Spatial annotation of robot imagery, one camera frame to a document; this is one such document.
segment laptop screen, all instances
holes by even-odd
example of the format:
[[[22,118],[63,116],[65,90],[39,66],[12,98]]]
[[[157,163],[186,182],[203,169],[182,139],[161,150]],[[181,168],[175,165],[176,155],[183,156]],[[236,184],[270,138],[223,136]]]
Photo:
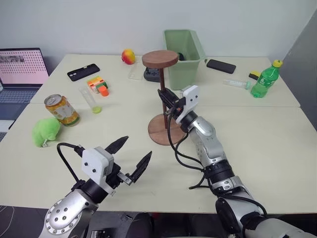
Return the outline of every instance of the laptop screen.
[[[49,75],[39,48],[0,49],[3,86],[41,86]]]

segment black phone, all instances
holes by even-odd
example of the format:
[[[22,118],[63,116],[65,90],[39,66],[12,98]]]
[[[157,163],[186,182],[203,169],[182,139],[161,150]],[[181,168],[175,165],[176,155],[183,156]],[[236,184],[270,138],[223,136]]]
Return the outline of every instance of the black phone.
[[[89,76],[93,73],[97,73],[99,71],[100,71],[100,69],[98,68],[98,66],[95,63],[92,63],[88,66],[70,71],[67,73],[67,75],[71,81],[77,81],[81,78],[87,77],[87,76]]]
[[[210,61],[208,61],[207,67],[213,68],[225,73],[233,73],[234,70],[236,69],[236,66],[233,64],[217,61],[214,59],[211,59]]]

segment wooden stand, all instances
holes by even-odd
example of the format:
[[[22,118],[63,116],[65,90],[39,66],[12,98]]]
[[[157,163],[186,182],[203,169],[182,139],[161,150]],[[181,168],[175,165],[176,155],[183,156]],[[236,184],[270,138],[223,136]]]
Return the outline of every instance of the wooden stand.
[[[178,54],[174,51],[152,51],[142,56],[143,65],[148,68],[159,69],[159,82],[161,91],[165,90],[164,68],[176,64],[178,61]],[[167,115],[166,105],[163,103],[163,114],[154,117],[148,126],[150,138],[159,145],[169,145],[167,137]],[[171,140],[173,144],[180,141],[185,133],[181,130],[175,120],[171,120],[170,126]]]

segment green bottle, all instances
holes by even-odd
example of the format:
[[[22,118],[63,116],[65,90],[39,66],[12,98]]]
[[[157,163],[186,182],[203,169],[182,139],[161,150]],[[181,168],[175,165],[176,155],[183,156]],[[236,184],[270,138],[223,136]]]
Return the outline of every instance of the green bottle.
[[[255,98],[262,98],[266,95],[270,86],[278,79],[279,68],[283,61],[274,60],[270,68],[265,69],[258,78],[256,85],[251,89],[251,94]]]

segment test tube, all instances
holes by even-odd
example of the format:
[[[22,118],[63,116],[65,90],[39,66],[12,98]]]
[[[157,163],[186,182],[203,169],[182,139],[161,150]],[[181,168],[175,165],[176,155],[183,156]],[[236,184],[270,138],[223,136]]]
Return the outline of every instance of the test tube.
[[[93,98],[87,87],[81,87],[79,88],[79,91],[83,95],[93,113],[101,112],[101,107],[96,103],[95,99]]]
[[[234,87],[239,87],[239,88],[244,88],[244,89],[249,89],[251,86],[251,82],[249,82],[249,81],[242,82],[242,81],[229,80],[229,79],[224,79],[223,84],[234,86]]]

